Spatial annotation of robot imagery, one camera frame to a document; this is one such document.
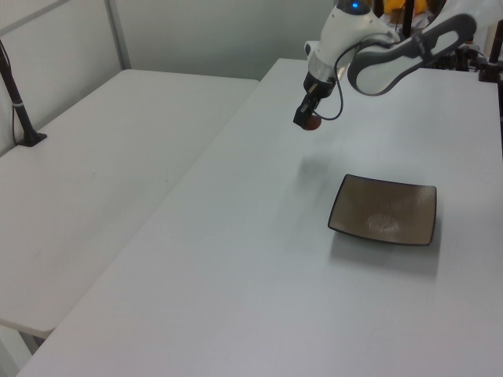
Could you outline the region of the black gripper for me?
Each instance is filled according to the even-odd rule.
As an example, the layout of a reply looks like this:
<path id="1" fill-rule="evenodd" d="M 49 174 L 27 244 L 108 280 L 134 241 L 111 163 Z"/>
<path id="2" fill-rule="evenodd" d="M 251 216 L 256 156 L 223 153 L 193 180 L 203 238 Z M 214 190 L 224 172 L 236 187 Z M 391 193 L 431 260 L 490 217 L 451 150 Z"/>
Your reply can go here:
<path id="1" fill-rule="evenodd" d="M 303 88 L 307 94 L 304 96 L 299 107 L 296 109 L 293 122 L 297 126 L 308 126 L 312 115 L 319 116 L 317 108 L 321 99 L 329 97 L 335 86 L 336 82 L 333 78 L 330 78 L 328 82 L 325 82 L 316 79 L 310 72 L 307 72 L 303 81 Z"/>

